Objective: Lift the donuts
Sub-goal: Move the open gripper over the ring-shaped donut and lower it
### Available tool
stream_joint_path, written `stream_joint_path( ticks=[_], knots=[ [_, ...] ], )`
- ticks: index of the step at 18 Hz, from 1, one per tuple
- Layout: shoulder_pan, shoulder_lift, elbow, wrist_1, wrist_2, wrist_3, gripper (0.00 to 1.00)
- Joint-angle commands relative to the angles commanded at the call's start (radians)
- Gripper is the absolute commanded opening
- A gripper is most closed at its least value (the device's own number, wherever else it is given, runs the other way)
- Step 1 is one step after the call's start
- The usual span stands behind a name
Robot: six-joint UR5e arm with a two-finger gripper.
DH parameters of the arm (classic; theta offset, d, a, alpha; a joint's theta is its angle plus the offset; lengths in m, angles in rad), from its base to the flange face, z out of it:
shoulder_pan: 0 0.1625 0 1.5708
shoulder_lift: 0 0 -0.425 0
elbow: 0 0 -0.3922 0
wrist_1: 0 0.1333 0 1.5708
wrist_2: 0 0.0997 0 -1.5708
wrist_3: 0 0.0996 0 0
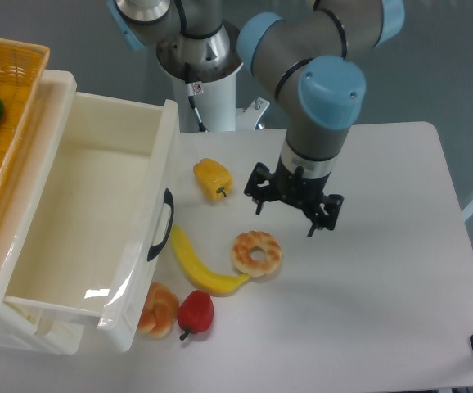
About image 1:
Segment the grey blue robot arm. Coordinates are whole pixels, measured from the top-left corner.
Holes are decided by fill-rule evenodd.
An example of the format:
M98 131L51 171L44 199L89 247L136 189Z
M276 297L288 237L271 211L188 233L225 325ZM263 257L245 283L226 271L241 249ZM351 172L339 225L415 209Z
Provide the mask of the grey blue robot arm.
M343 204L323 189L361 111L366 80L354 58L403 27L400 1L313 1L290 23L263 12L237 28L219 1L110 1L127 45L154 45L173 84L184 133L234 131L236 76L246 69L288 114L277 168L257 164L245 194L257 206L280 201L301 210L311 230L332 230Z

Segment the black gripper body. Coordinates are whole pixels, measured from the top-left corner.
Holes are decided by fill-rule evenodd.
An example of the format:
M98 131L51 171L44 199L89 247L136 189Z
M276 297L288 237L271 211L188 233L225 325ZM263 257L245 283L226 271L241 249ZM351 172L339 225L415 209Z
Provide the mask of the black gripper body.
M304 213L321 210L331 201L331 197L323 192L328 175L316 179L305 178L304 175L303 167L290 170L279 160L269 180L268 201L281 201Z

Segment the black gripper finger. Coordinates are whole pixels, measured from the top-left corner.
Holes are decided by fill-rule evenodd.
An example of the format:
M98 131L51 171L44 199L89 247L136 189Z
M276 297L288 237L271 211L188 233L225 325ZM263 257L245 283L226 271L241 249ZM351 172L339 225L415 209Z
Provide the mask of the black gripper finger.
M310 210L309 219L312 224L307 236L312 237L317 230L333 231L343 202L344 197L340 194L322 194L320 201Z
M256 204L255 213L260 215L266 202L277 200L275 174L265 164L258 162L250 173L244 194Z

